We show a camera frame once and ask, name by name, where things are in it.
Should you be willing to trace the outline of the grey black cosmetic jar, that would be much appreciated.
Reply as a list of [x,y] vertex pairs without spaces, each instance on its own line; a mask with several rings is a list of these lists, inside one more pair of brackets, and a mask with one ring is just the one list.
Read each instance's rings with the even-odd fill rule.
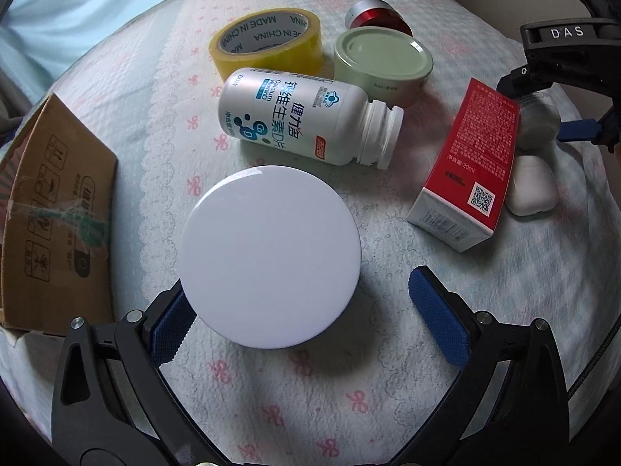
[[519,150],[539,150],[552,143],[560,132],[561,118],[550,94],[542,90],[520,97],[516,102],[520,107]]

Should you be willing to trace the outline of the white earbuds case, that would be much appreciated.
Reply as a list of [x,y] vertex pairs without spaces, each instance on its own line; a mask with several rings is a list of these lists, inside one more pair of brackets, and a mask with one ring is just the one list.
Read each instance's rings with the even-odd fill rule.
[[558,201],[557,181],[550,165],[538,156],[517,156],[505,197],[508,210],[517,217],[529,217],[550,212]]

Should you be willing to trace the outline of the pale green round tin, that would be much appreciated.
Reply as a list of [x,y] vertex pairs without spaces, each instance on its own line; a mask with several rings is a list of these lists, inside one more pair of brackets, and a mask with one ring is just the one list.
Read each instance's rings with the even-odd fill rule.
[[333,60],[336,80],[361,87],[371,100],[402,108],[417,102],[434,68],[432,54],[418,40],[377,26],[342,33]]

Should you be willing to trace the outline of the red white carton box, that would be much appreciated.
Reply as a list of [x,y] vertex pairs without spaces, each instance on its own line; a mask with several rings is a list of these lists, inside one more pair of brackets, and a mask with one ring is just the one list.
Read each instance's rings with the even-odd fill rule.
[[470,80],[406,220],[458,252],[489,239],[512,174],[519,121],[515,101]]

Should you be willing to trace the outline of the red silver small jar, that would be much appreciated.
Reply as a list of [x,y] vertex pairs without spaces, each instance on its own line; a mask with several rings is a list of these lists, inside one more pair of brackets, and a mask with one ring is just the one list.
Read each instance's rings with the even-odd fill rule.
[[375,28],[389,28],[408,36],[413,35],[411,27],[403,17],[384,0],[360,0],[353,4],[344,18],[344,26],[348,30],[374,26]]

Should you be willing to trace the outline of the white vitamin bottle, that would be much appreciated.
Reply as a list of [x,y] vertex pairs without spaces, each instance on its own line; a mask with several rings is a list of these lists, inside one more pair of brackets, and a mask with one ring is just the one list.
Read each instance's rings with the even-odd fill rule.
[[387,169],[404,109],[330,79],[240,68],[222,87],[218,118],[228,136],[332,165]]

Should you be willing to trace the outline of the white round jar lid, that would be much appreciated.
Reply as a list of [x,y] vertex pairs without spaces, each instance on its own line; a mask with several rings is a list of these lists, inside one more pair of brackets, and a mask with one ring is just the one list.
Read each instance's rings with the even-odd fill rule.
[[189,214],[178,275],[189,304],[236,344],[312,340],[349,305],[361,273],[358,227],[333,187],[294,167],[235,172]]

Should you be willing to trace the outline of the yellow packing tape roll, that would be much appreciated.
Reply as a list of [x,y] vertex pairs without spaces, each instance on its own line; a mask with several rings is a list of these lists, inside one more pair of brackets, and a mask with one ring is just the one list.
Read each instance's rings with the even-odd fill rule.
[[294,7],[232,21],[210,40],[208,52],[223,80],[240,68],[316,75],[324,64],[319,18]]

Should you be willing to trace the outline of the patterned quilt bedspread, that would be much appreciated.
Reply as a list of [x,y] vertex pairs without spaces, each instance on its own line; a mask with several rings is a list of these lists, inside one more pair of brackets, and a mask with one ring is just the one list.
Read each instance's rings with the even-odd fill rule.
[[248,207],[232,221],[205,220],[235,249],[235,273],[264,282],[309,270],[297,249],[271,243],[300,228],[331,255],[346,220],[361,247],[355,295],[312,340],[257,349],[195,321],[162,368],[195,422],[231,459],[269,465],[379,463],[411,438],[457,371],[408,296],[425,265],[474,309],[499,321],[550,322],[565,380],[578,376],[620,313],[620,212],[601,153],[550,144],[543,159],[560,201],[526,219],[503,212],[494,235],[464,252],[406,217],[432,169],[472,80],[494,85],[519,46],[453,0],[392,0],[435,61],[404,116],[386,170],[334,166],[228,137],[218,121],[222,82],[207,43],[229,20],[294,6],[321,21],[332,45],[352,0],[170,0],[101,42],[54,83],[54,93],[117,156],[111,217],[111,283],[118,315],[148,306],[178,278],[188,217],[233,174],[262,166],[311,174],[328,197],[280,197],[272,215]]

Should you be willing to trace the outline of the brown cardboard box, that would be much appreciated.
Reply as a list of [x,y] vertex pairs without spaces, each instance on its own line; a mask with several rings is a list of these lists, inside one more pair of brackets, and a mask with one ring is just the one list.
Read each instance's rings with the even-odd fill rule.
[[56,95],[1,160],[1,325],[63,336],[75,316],[113,317],[116,155]]

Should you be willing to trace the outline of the light blue curtain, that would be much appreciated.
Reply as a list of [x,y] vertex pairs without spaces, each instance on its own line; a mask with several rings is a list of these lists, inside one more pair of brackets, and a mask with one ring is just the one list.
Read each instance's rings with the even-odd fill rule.
[[71,64],[164,0],[13,0],[1,19],[1,68],[36,103]]

